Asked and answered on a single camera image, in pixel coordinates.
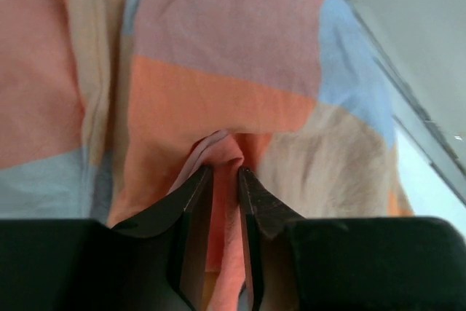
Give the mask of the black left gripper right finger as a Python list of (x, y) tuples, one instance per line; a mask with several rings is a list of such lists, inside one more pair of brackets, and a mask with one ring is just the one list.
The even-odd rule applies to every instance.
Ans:
[(306, 219), (265, 189), (252, 170), (238, 172), (238, 198), (250, 310), (322, 310), (324, 243)]

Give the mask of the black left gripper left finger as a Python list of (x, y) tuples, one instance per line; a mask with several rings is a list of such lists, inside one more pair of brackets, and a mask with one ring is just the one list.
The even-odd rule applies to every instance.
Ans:
[(88, 310), (200, 310), (213, 203), (202, 166), (175, 191), (109, 229), (93, 224)]

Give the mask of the checkered orange blue cloth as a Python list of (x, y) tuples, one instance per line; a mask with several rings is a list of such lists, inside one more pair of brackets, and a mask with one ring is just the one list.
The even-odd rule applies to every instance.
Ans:
[(242, 166), (307, 218), (412, 215), (345, 0), (1, 0), (2, 218), (114, 226), (204, 164), (204, 310), (239, 306)]

